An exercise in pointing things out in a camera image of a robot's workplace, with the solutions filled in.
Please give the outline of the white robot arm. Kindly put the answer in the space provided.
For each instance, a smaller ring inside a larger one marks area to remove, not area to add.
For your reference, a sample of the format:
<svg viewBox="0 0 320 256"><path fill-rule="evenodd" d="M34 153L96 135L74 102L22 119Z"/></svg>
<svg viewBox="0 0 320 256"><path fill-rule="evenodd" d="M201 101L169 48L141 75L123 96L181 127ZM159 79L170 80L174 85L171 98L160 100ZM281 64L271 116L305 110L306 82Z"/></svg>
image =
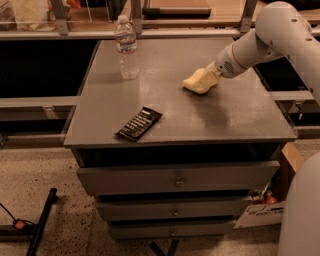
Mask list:
<svg viewBox="0 0 320 256"><path fill-rule="evenodd" d="M201 70L190 89L204 94L221 77L283 56L320 101L320 43L309 23L289 3L278 1L258 14L255 29L226 47ZM295 174L286 199L277 256L320 256L320 153Z"/></svg>

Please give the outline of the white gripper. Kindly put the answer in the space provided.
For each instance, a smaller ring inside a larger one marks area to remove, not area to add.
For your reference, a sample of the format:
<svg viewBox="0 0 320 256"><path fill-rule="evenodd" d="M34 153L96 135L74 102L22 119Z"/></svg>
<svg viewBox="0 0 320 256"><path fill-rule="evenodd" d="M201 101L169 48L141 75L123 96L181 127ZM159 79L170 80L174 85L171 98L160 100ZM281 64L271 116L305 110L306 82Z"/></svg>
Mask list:
<svg viewBox="0 0 320 256"><path fill-rule="evenodd" d="M234 57L233 46L227 46L217 55L215 63L195 71L193 90L198 94L205 94L218 84L220 74L224 78L234 78L245 71L246 68L242 67Z"/></svg>

